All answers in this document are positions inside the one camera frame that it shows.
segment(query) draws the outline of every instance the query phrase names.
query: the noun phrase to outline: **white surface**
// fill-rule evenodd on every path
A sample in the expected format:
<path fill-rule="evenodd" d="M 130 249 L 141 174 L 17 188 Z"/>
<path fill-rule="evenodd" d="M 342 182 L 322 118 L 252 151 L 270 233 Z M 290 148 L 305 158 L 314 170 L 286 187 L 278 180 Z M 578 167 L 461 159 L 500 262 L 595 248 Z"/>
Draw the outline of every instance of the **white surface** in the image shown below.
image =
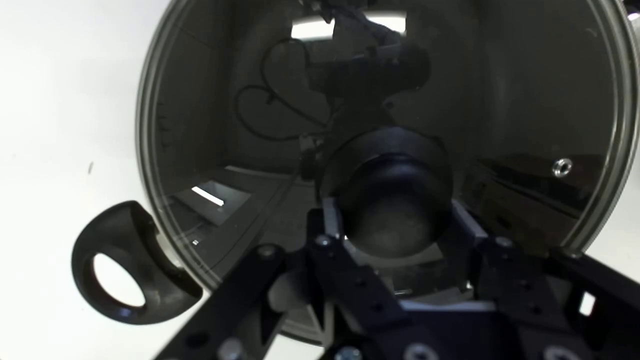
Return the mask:
<path fill-rule="evenodd" d="M 123 200 L 145 203 L 134 109 L 167 2 L 0 4 L 2 360 L 150 359 L 193 312 L 158 325 L 123 325 L 87 306 L 70 273 L 74 240 L 95 215 Z M 640 279 L 638 167 L 629 183 L 589 253 Z M 270 358 L 318 354 L 280 338 Z"/>

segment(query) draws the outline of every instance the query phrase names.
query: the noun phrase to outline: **black plastic part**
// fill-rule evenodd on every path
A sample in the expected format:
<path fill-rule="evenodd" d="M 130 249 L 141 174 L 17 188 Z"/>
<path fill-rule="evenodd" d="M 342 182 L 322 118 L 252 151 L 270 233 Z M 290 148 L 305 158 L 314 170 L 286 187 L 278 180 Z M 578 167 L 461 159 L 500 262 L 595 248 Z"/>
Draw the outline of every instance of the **black plastic part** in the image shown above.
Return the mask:
<path fill-rule="evenodd" d="M 174 318 L 202 297 L 202 288 L 175 268 L 156 242 L 153 218 L 135 201 L 120 203 L 94 218 L 74 245 L 71 270 L 84 299 L 113 320 L 134 325 Z M 98 282 L 93 259 L 104 254 L 129 272 L 145 297 L 143 306 L 123 304 Z"/>

